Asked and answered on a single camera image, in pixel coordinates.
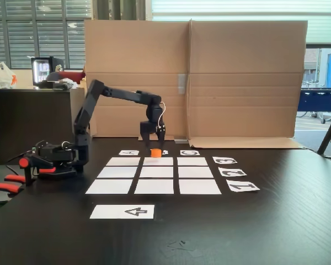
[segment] cable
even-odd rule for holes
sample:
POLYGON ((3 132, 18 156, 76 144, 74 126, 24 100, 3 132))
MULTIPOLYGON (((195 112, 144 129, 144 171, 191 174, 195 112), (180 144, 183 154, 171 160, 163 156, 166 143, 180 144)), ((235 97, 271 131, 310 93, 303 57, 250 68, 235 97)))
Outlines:
POLYGON ((16 159, 16 158, 22 157, 22 156, 25 155, 26 153, 30 153, 30 152, 32 152, 32 150, 29 150, 29 151, 26 151, 26 152, 20 153, 18 156, 15 156, 15 157, 10 158, 10 159, 5 163, 5 166, 6 166, 9 170, 11 170, 13 173, 15 173, 15 174, 18 176, 19 174, 18 174, 13 168, 11 168, 10 166, 8 166, 7 163, 10 162, 10 161, 12 161, 12 160, 14 160, 14 159, 16 159))
POLYGON ((72 143, 70 143, 70 142, 68 142, 68 141, 64 141, 64 142, 61 143, 61 148, 64 148, 63 145, 64 145, 64 143, 66 143, 66 142, 67 142, 68 144, 70 144, 70 145, 72 144, 72 143))
POLYGON ((163 110, 161 116, 159 116, 159 118, 158 118, 158 128, 160 128, 159 121, 161 120, 161 117, 163 116, 163 114, 166 112, 166 109, 165 109, 166 108, 166 104, 163 101, 160 104, 162 104, 162 103, 164 105, 164 110, 163 110))

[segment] number card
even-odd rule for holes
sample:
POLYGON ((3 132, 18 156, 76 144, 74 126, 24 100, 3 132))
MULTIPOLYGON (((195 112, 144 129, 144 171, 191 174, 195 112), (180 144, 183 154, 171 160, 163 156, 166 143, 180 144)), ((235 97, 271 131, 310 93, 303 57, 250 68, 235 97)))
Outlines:
POLYGON ((244 171, 241 169, 233 169, 233 168, 218 168, 220 170, 220 174, 224 177, 240 177, 246 176, 244 171))
POLYGON ((200 153, 196 150, 180 150, 182 156, 199 156, 200 153))
POLYGON ((215 163, 217 164, 234 164, 237 163, 233 158, 230 157, 213 157, 213 160, 215 160, 215 163))
POLYGON ((233 192, 251 192, 253 190, 260 190, 255 184, 247 181, 228 181, 227 184, 233 192))

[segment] arrow symbol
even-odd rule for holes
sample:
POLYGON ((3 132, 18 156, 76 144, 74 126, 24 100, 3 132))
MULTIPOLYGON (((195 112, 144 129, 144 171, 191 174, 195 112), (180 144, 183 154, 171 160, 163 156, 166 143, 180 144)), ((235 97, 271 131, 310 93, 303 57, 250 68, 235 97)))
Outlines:
POLYGON ((147 214, 147 210, 141 210, 141 207, 134 208, 131 210, 126 210, 125 211, 127 214, 132 214, 138 216, 139 214, 147 214))
POLYGON ((249 184, 249 185, 233 185, 230 184, 234 189, 240 189, 239 187, 251 187, 251 188, 255 188, 253 185, 249 184))

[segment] black table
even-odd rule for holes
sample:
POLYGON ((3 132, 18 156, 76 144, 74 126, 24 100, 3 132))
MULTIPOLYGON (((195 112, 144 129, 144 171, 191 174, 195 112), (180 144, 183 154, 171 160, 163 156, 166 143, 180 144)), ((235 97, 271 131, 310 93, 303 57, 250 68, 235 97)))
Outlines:
MULTIPOLYGON (((136 139, 94 139, 85 178, 37 181, 1 208, 0 264, 331 264, 330 161, 309 150, 200 150, 222 195, 181 195, 177 184, 174 195, 85 194, 120 150, 143 149, 136 139), (235 180, 261 190, 230 191, 212 156, 236 159, 227 167, 247 176, 235 180), (155 219, 90 219, 97 204, 154 204, 155 219), (176 240, 202 257, 165 257, 160 248, 176 240)), ((165 149, 177 157, 189 145, 165 149)))

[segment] cardboard box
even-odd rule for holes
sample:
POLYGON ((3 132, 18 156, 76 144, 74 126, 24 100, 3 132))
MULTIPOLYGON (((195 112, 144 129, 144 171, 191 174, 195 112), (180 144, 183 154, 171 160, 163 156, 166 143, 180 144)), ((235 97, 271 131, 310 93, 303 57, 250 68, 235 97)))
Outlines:
MULTIPOLYGON (((195 147, 299 147, 288 137, 307 22, 85 23, 87 83, 159 94, 167 135, 186 135, 195 147)), ((139 136, 145 112, 146 106, 100 98, 96 136, 139 136)))

